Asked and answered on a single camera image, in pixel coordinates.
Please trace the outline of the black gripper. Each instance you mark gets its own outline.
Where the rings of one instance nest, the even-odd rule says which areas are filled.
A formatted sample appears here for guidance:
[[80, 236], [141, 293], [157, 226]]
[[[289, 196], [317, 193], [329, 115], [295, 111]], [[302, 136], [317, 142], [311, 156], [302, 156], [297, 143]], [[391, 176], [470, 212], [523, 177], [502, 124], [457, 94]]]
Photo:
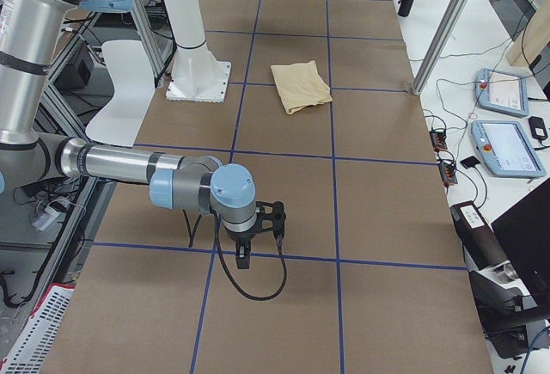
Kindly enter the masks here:
[[239, 270], [250, 268], [251, 241], [264, 231], [261, 218], [250, 218], [245, 223], [226, 223], [229, 238], [235, 243], [235, 263]]

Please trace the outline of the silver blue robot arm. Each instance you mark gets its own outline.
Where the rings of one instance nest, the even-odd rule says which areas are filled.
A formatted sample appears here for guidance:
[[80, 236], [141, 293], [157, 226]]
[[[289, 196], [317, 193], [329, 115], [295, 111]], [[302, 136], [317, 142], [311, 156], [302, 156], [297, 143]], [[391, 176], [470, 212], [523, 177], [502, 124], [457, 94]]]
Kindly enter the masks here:
[[148, 186], [154, 205], [213, 215], [249, 266], [251, 241], [268, 219], [250, 172], [213, 156], [184, 157], [133, 148], [145, 107], [92, 121], [82, 137], [40, 133], [34, 118], [64, 19], [73, 9], [132, 10], [134, 0], [3, 0], [1, 8], [1, 187], [94, 176]]

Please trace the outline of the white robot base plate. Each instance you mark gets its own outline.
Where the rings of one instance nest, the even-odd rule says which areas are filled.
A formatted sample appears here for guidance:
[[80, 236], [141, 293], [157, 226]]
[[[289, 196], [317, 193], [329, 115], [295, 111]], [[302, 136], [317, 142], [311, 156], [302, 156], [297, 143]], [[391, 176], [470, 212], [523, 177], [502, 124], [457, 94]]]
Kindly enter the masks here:
[[169, 101], [221, 103], [229, 84], [231, 63], [214, 60], [195, 64], [190, 58], [185, 64], [175, 64], [166, 93]]

